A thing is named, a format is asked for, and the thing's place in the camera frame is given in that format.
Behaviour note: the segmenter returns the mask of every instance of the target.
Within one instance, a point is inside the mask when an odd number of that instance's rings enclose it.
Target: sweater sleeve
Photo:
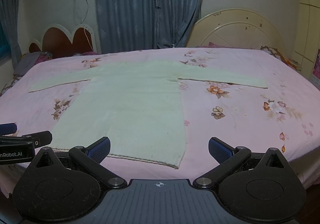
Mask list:
[[[88,81],[88,80],[91,80],[92,77],[98,74],[98,71],[99,71],[98,69],[99,68],[96,67],[96,68],[71,72],[71,73],[63,74],[61,76],[49,78],[33,84],[30,87],[29,92],[36,92],[36,91],[40,91],[40,90],[48,89],[58,85],[68,84],[68,83]]]
[[[236,74],[229,71],[222,71],[214,68],[202,68],[199,66],[184,65],[180,63],[173,63],[172,65],[175,68],[178,79],[223,82],[259,88],[268,88],[267,82],[263,79]]]

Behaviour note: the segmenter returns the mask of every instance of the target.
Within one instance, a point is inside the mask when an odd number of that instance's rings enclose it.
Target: brown headboard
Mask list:
[[[30,44],[29,52],[50,52],[53,59],[73,56],[76,53],[96,52],[94,39],[92,40],[87,28],[79,27],[71,35],[60,25],[52,26],[44,33],[42,44],[38,41]]]

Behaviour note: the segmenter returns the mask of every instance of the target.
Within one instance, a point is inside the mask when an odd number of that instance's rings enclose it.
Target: triangular cutout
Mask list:
[[[276,167],[276,168],[284,168],[277,154],[271,154],[267,166]]]
[[[51,166],[53,165],[53,162],[49,156],[48,153],[43,153],[40,160],[38,161],[36,168],[45,167],[45,166]]]

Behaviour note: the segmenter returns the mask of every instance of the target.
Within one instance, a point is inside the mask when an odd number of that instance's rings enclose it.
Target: cream headboard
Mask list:
[[[202,18],[194,25],[186,47],[207,46],[209,42],[244,49],[269,46],[286,53],[275,27],[261,15],[245,9],[224,9]]]

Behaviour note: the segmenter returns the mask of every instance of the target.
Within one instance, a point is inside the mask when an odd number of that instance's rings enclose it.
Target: gray gripper base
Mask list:
[[[86,216],[68,224],[245,224],[226,212],[210,191],[182,180],[133,180],[107,192]]]

